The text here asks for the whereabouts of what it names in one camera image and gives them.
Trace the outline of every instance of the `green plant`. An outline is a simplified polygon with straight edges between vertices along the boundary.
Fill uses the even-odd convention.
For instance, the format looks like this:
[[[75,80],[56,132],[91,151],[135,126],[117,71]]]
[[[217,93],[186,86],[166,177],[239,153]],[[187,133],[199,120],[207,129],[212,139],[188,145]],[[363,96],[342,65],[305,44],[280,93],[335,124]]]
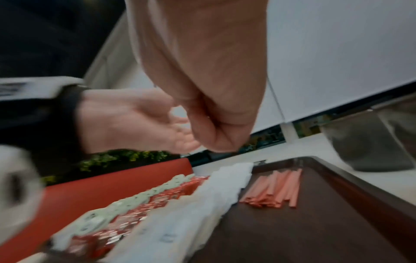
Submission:
[[[79,163],[79,169],[83,172],[91,172],[91,168],[106,168],[115,161],[134,162],[138,159],[151,159],[156,162],[164,160],[169,153],[164,151],[156,152],[139,152],[132,150],[112,150],[104,153],[96,153],[89,160]]]

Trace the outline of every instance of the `hand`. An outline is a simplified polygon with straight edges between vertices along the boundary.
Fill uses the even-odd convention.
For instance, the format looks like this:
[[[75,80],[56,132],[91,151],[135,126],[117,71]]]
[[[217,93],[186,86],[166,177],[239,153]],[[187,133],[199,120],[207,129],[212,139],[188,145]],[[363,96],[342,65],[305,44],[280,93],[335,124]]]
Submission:
[[[126,0],[133,49],[216,152],[248,139],[267,77],[267,0]]]
[[[111,149],[188,153],[200,146],[187,118],[171,115],[177,106],[160,89],[88,90],[77,111],[78,131],[87,153]]]

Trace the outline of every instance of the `black sleeve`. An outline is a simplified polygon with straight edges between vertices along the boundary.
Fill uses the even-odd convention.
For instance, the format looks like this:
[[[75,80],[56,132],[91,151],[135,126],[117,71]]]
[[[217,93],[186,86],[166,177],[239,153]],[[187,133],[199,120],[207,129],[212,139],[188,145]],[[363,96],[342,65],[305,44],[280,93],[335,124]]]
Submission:
[[[42,176],[67,172],[85,157],[76,109],[86,88],[68,83],[55,81],[47,96],[36,95],[44,91],[39,84],[32,85],[29,93],[24,91],[25,83],[19,83],[21,87],[0,83],[0,144],[28,150]],[[24,96],[10,98],[22,89]]]

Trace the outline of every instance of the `countertop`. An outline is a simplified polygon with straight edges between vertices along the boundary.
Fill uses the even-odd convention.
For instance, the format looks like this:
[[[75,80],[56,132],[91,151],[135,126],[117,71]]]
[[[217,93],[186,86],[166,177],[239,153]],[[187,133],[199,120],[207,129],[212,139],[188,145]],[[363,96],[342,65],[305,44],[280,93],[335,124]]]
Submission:
[[[233,156],[227,159],[194,167],[197,175],[208,175],[221,166],[237,162],[255,162],[267,160],[276,162],[301,156],[319,157],[353,175],[373,184],[413,205],[416,205],[416,170],[400,172],[358,172],[343,162],[326,137],[321,133],[291,143],[282,143],[250,153]]]

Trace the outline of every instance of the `dark wooden tray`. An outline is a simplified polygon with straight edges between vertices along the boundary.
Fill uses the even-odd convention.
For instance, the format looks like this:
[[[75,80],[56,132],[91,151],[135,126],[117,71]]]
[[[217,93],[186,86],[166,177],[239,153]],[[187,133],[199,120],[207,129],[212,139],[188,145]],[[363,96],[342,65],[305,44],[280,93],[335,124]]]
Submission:
[[[416,262],[416,207],[316,157],[253,168],[303,168],[298,207],[234,205],[191,263]]]

